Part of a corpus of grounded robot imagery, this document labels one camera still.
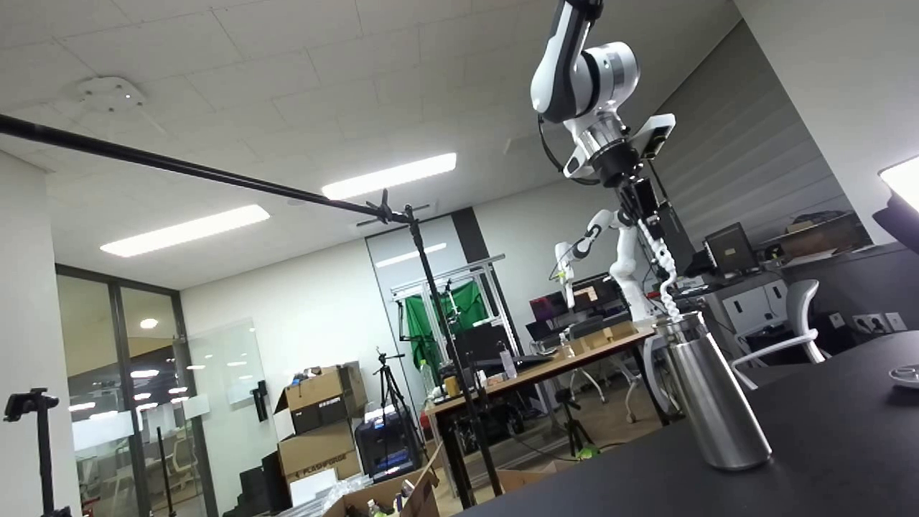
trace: tripod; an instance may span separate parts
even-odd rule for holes
[[[407,401],[405,401],[405,395],[402,395],[402,389],[395,384],[394,368],[386,365],[386,358],[402,358],[402,355],[405,353],[395,353],[395,355],[379,353],[376,355],[379,358],[379,371],[376,371],[376,375],[379,375],[379,411],[385,412],[385,407],[394,405],[399,431],[402,431],[402,435],[407,434],[412,460],[418,465],[424,447],[421,447],[418,431],[417,431],[417,424],[409,418],[409,407],[407,407]]]
[[[69,517],[69,507],[53,507],[53,478],[52,478],[52,438],[49,438],[49,407],[58,398],[43,395],[45,386],[30,386],[29,392],[10,392],[6,401],[6,422],[20,422],[23,412],[36,415],[36,468],[39,468],[39,517]]]
[[[580,405],[575,401],[575,392],[569,386],[553,392],[553,401],[562,405],[566,411],[566,434],[569,434],[569,450],[570,457],[587,454],[593,457],[593,438],[585,434],[585,427],[570,415],[570,407],[580,411]]]

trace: desk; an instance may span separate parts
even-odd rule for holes
[[[919,333],[867,340],[751,392],[776,447],[767,468],[707,468],[681,422],[467,514],[916,514],[919,392],[892,386],[895,365],[919,365]]]
[[[576,339],[570,343],[575,355],[569,355],[569,358],[552,358],[546,365],[526,368],[526,371],[516,374],[516,379],[487,381],[486,398],[496,395],[496,392],[516,389],[516,386],[527,386],[534,381],[543,381],[549,375],[556,375],[556,374],[566,374],[566,371],[575,371],[575,368],[583,368],[583,365],[587,365],[593,358],[603,358],[603,355],[610,355],[616,349],[632,349],[638,368],[643,368],[638,343],[652,333],[655,333],[652,320],[610,325],[605,329],[598,329],[590,335]],[[452,474],[452,483],[457,483],[457,497],[460,497],[463,507],[467,507],[467,506],[474,506],[474,487],[471,487],[471,478],[467,478],[467,471],[464,471],[464,463],[463,463],[463,450],[460,450],[457,435],[452,435],[452,422],[457,422],[457,415],[463,411],[464,411],[464,398],[463,395],[448,398],[441,405],[434,405],[434,418],[437,418],[437,431],[438,431],[441,447],[445,447],[448,463],[450,463],[450,474]]]

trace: floor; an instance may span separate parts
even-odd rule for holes
[[[605,389],[605,405],[598,398],[593,389],[583,389],[576,395],[580,411],[575,411],[575,418],[580,418],[580,424],[587,431],[587,435],[593,438],[593,444],[603,454],[661,427],[655,407],[652,407],[643,386],[638,386],[632,392],[632,411],[633,411],[638,422],[626,418],[623,398],[626,398],[626,386]],[[562,434],[552,431],[552,418],[534,424],[531,431],[526,431],[514,438],[494,444],[490,454],[494,454],[496,471],[507,468],[511,474],[546,471],[549,463],[575,465],[569,457],[569,441]],[[464,457],[464,465],[467,465],[471,483],[475,484],[475,503],[487,503],[494,493],[490,493],[486,468],[480,465],[480,454]],[[441,478],[437,484],[438,514],[445,514],[445,517],[460,514],[463,506],[452,497],[448,468],[438,468],[438,478]]]

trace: metal frame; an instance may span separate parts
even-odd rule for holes
[[[131,474],[135,474],[135,484],[137,484],[135,497],[137,497],[137,510],[150,510],[152,507],[150,487],[145,487],[145,483],[137,478],[137,474],[145,475],[145,460],[142,460],[142,441],[141,441],[141,434],[137,434],[135,389],[131,389],[131,375],[129,375],[131,353],[129,353],[129,335],[125,335],[125,320],[122,320],[122,296],[121,296],[121,289],[145,289],[145,293],[160,293],[160,296],[170,299],[174,329],[177,329],[177,340],[174,340],[171,353],[187,365],[190,362],[190,340],[187,340],[181,296],[177,296],[177,289],[170,289],[170,286],[142,283],[142,282],[106,274],[106,273],[94,273],[94,269],[79,269],[79,266],[69,266],[69,264],[53,264],[53,273],[58,274],[83,279],[83,282],[96,282],[108,293],[108,316],[111,316],[114,358],[116,358],[114,368],[116,368],[116,375],[121,375],[121,395],[122,395],[122,405],[125,405],[122,411],[131,411],[131,424],[135,424],[135,434],[129,435]],[[184,381],[190,384],[191,392],[198,392],[195,375],[190,375],[187,371],[184,371]],[[211,493],[210,454],[206,454],[201,418],[191,418],[191,435],[195,435],[195,454],[198,454],[198,463],[201,463],[198,474],[201,474],[204,507],[206,507],[206,514],[218,514],[218,503],[214,503],[214,493]]]
[[[170,157],[170,155],[154,155],[154,152],[145,152],[145,148],[121,145],[121,142],[111,142],[111,139],[101,139],[101,138],[78,134],[78,131],[62,131],[62,128],[53,128],[53,126],[39,126],[39,122],[7,118],[7,114],[0,114],[0,131],[23,138],[23,139],[36,139],[36,142],[49,142],[49,145],[85,152],[85,155],[101,155],[101,157],[111,157],[111,161],[154,167],[154,170],[162,170],[162,172],[206,178],[206,181],[214,181],[214,184],[231,184],[231,187],[259,188],[259,193],[269,193],[269,194],[282,194],[282,198],[295,198],[295,200],[307,200],[307,203],[319,203],[319,205],[336,205],[336,208],[348,208],[348,213],[372,216],[379,220],[405,223],[409,230],[412,243],[417,243],[417,253],[418,253],[418,260],[421,260],[421,269],[424,269],[424,279],[427,279],[427,289],[437,299],[437,282],[434,282],[430,260],[427,260],[427,253],[424,253],[424,240],[421,240],[421,231],[418,231],[418,217],[412,216],[412,205],[405,205],[405,213],[394,213],[386,205],[386,200],[385,200],[386,194],[382,194],[379,205],[332,200],[332,198],[325,198],[319,193],[307,193],[307,188],[295,188],[295,187],[284,187],[284,184],[269,184],[269,181],[259,181],[259,178],[249,178],[249,175],[239,175],[239,172],[227,172],[227,170],[214,170],[214,167],[204,167],[204,164],[191,164],[191,161],[177,161],[177,157]],[[437,305],[437,320],[438,320],[438,329],[445,333],[445,343],[448,343],[448,353],[450,353],[452,365],[463,365],[457,340],[448,333],[448,325],[445,325],[445,316],[441,316],[438,305]],[[464,395],[467,415],[471,415],[471,422],[475,427],[475,435],[480,435],[475,441],[480,441],[483,463],[486,463],[486,471],[487,471],[487,478],[490,478],[490,490],[501,493],[501,487],[496,483],[496,471],[494,471],[494,460],[490,460],[487,441],[483,438],[480,401],[475,401],[474,389],[467,386],[467,381],[463,375],[457,375],[457,384],[460,384],[460,392]]]

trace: ceiling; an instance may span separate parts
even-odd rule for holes
[[[0,111],[300,188],[457,148],[452,175],[395,205],[474,205],[556,181],[527,111],[553,0],[0,0]],[[661,105],[738,22],[728,0],[613,0],[598,43],[626,40]],[[75,83],[122,73],[150,96],[85,109]],[[165,175],[39,142],[0,148],[49,170],[59,264],[195,286],[358,239],[361,216]],[[259,200],[267,223],[111,259],[111,239]]]

